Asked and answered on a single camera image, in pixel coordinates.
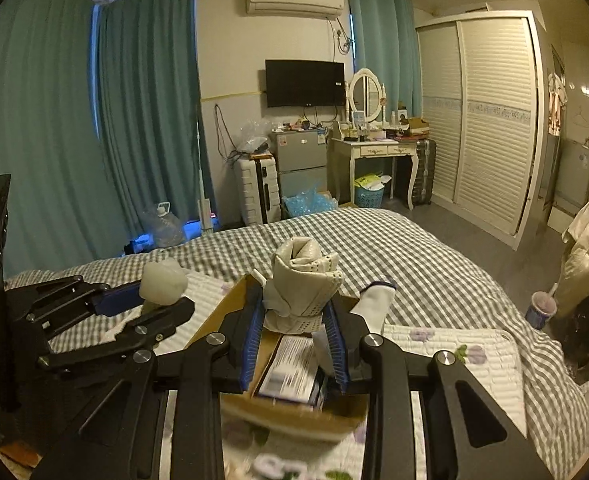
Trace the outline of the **small white sock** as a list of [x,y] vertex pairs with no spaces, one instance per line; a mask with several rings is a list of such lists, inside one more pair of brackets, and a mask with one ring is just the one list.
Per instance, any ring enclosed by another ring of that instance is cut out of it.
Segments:
[[172,306],[183,296],[187,286],[188,276],[175,259],[146,263],[139,288],[139,296],[144,300],[142,314]]

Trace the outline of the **black wall television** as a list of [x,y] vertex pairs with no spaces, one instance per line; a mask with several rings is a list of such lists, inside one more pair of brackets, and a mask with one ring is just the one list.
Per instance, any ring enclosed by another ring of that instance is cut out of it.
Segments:
[[344,64],[266,60],[267,107],[340,107],[345,104]]

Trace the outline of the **white jacket on chair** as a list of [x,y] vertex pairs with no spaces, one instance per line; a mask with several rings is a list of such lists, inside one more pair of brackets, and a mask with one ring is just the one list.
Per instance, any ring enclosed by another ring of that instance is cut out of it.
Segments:
[[569,316],[589,296],[589,201],[562,233],[564,253],[555,292],[558,315]]

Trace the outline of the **white floral quilted mat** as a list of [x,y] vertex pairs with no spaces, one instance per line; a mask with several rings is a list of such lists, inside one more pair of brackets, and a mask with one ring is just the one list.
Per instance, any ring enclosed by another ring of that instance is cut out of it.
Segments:
[[[263,291],[246,276],[224,298],[217,330],[173,354],[178,376],[170,476],[224,478],[220,396],[246,392],[266,349]],[[413,479],[416,445],[411,395],[419,394],[430,479],[547,479],[550,474],[507,413],[453,352],[417,356],[347,312],[323,309],[341,392],[366,396],[361,475]]]

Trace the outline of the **dark suitcase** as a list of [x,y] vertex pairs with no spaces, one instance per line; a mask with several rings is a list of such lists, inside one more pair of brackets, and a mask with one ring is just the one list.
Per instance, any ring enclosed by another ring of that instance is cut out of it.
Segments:
[[413,184],[413,204],[430,204],[432,200],[437,146],[428,138],[417,141],[418,170]]

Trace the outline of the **blue waste basket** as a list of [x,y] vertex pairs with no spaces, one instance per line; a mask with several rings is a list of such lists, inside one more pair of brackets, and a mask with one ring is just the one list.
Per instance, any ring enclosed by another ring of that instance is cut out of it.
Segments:
[[359,208],[380,208],[382,206],[385,188],[354,188],[354,204]]

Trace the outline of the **oval vanity mirror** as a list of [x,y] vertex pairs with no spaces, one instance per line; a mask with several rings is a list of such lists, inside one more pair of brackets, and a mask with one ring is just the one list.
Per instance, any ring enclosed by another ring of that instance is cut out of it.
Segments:
[[381,117],[383,84],[369,68],[357,70],[349,82],[346,96],[349,103],[349,118],[354,127],[369,126]]

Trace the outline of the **large water bottle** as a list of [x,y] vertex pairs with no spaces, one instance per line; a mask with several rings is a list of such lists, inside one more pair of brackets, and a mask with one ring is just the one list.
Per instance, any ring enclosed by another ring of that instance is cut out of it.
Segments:
[[157,247],[168,248],[186,242],[182,222],[172,213],[170,202],[147,207],[142,213],[142,220]]

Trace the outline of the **white vanity table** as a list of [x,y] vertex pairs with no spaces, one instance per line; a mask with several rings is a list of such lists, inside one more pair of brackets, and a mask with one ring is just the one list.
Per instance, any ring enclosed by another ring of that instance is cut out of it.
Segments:
[[405,139],[401,141],[346,141],[331,138],[328,146],[328,185],[330,193],[343,203],[341,198],[342,184],[349,187],[349,201],[355,200],[356,162],[362,159],[391,159],[392,183],[390,196],[394,196],[397,175],[397,160],[408,157],[411,160],[411,171],[407,186],[406,203],[409,210],[413,210],[413,186],[419,169],[417,141]]

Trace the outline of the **grey mini fridge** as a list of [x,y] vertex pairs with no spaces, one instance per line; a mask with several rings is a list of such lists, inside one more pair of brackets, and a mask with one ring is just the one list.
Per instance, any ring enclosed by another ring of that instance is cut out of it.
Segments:
[[270,137],[282,198],[309,190],[328,190],[325,133],[319,130],[275,131]]

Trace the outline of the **large tissue pack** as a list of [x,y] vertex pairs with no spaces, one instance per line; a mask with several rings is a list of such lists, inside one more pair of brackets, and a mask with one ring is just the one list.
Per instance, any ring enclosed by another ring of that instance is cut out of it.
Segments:
[[323,404],[326,379],[313,339],[283,336],[262,371],[253,396],[319,408]]

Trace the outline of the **white air conditioner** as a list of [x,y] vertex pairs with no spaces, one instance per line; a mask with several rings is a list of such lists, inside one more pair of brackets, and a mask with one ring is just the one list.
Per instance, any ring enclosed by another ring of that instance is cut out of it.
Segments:
[[246,0],[249,14],[340,16],[344,0]]

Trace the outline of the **grey checked bed cover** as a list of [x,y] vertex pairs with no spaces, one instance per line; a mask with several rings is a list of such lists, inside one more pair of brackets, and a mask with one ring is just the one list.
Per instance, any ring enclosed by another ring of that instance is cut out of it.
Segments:
[[80,274],[90,283],[118,286],[140,278],[146,262],[171,257],[185,269],[234,284],[252,270],[270,272],[274,251],[293,236],[309,236],[339,256],[345,296],[356,296],[374,281],[394,284],[392,324],[509,333],[523,369],[527,435],[555,478],[571,474],[588,445],[589,407],[567,372],[559,342],[534,330],[480,266],[396,212],[339,208],[221,231],[148,254],[61,271],[27,270],[6,283],[15,288]]

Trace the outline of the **white socks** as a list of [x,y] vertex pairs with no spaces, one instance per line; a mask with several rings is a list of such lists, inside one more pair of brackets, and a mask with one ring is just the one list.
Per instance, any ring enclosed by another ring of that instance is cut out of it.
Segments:
[[273,253],[270,278],[258,270],[252,275],[263,287],[264,327],[282,335],[311,336],[318,365],[333,377],[323,308],[343,284],[339,255],[325,254],[311,237],[293,236]]

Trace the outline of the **white sliding wardrobe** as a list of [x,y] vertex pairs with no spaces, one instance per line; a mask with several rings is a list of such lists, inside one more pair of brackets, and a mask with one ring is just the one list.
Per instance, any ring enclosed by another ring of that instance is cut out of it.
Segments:
[[417,28],[422,117],[436,144],[433,203],[518,248],[544,151],[544,62],[530,10]]

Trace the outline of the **teal curtain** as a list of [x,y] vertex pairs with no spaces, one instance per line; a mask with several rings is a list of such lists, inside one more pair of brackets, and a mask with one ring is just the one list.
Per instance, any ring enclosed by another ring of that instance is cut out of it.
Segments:
[[117,255],[168,202],[208,188],[196,0],[0,0],[4,269]]
[[403,103],[421,114],[421,69],[413,0],[349,0],[355,67],[387,88],[387,108]]

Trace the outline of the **drink cup with straw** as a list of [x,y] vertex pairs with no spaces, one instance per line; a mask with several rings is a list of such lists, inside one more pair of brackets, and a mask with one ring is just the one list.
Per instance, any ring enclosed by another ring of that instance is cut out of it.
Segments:
[[531,302],[525,312],[525,319],[535,330],[542,330],[547,322],[556,315],[558,307],[555,292],[558,284],[552,285],[548,292],[533,292]]

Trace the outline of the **teal curtain left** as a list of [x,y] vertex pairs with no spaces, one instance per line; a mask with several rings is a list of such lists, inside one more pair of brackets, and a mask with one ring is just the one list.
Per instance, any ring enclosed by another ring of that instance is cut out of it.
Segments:
[[4,269],[117,255],[168,202],[208,188],[196,0],[0,0]]

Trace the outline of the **white suitcase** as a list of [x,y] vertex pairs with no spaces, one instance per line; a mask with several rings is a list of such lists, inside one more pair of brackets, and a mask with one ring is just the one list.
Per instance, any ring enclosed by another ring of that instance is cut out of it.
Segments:
[[247,226],[281,220],[276,160],[272,154],[241,157],[234,163],[242,220]]

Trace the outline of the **brown cardboard box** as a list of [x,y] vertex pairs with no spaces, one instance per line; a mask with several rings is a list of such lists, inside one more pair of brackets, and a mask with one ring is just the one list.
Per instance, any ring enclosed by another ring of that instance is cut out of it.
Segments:
[[343,394],[309,335],[264,330],[249,389],[223,393],[221,411],[290,436],[340,441],[366,419],[368,396]]

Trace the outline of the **teal curtain right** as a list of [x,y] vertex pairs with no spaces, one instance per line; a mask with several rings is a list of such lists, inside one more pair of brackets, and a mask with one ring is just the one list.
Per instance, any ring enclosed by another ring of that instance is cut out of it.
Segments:
[[421,69],[413,0],[349,0],[355,67],[387,88],[387,108],[403,103],[421,114]]

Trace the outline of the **blue plastic bag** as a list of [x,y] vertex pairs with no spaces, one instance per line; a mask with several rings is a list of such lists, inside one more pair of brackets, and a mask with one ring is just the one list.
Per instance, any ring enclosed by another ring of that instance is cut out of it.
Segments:
[[287,216],[297,218],[337,209],[337,200],[328,192],[318,192],[316,188],[282,199]]

